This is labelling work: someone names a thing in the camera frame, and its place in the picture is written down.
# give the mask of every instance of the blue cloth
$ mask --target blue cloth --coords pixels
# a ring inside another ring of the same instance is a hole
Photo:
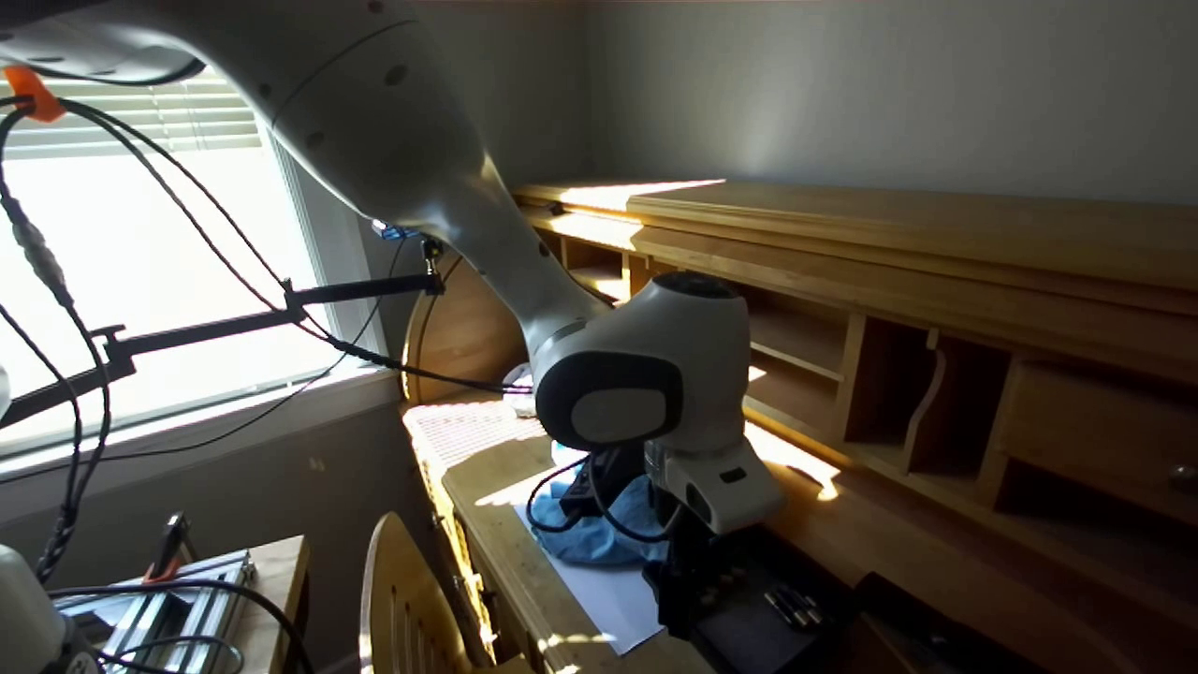
[[[547,494],[539,494],[530,502],[530,515],[542,524],[564,524],[562,511],[562,494],[564,484],[550,484]],[[621,529],[638,531],[638,535],[663,535],[656,509],[648,502],[648,477],[634,477],[605,509]],[[617,531],[605,515],[582,515],[572,529],[564,531],[542,531],[530,529],[539,546],[570,565],[588,565],[588,570],[628,570],[628,565],[645,565],[656,557],[668,557],[668,539],[663,542],[645,542],[634,539],[624,531]]]

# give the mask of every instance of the window blinds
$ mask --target window blinds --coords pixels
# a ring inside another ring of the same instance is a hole
[[[87,77],[45,77],[55,97],[92,103],[165,148],[232,148],[258,144],[258,123],[245,92],[217,69],[165,87],[105,87]],[[115,137],[79,116],[55,123],[25,119],[16,128],[4,158],[96,158],[125,152]]]

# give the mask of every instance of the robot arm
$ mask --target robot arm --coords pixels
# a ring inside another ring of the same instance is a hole
[[[442,238],[492,280],[557,440],[640,440],[653,484],[711,531],[782,502],[744,440],[744,301],[700,277],[617,309],[590,298],[525,224],[408,0],[25,0],[0,23],[0,63],[111,82],[221,66],[338,198]]]

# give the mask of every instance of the window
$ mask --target window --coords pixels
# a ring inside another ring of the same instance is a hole
[[[49,82],[60,97],[87,99],[127,119],[167,144],[246,229],[258,252],[297,289],[313,283],[313,269],[297,224],[293,198],[275,148],[258,137],[250,108],[217,73],[177,87],[115,88],[90,82]],[[105,130],[64,119],[25,119],[8,152],[11,195],[55,252],[76,306],[90,330],[125,326],[125,335],[265,309],[197,238],[154,174]],[[245,277],[282,301],[282,289],[245,252],[232,229],[177,169],[154,160],[185,200],[197,212],[217,247]],[[0,235],[0,301],[31,330],[64,375],[90,369],[90,354],[66,314],[31,274],[11,235]],[[49,379],[34,353],[0,326],[0,359],[11,389],[25,393]],[[137,375],[111,385],[115,424],[137,424],[290,385],[334,361],[313,335],[282,326],[167,353],[137,354]],[[90,425],[100,419],[96,393],[81,399]],[[0,430],[0,451],[64,440],[71,409],[41,410]]]

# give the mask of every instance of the wooden cabinet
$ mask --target wooden cabinet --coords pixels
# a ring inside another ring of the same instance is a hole
[[[753,314],[744,410],[830,461],[771,529],[1052,671],[1198,655],[1198,210],[990,195],[525,185],[610,301],[663,269]]]

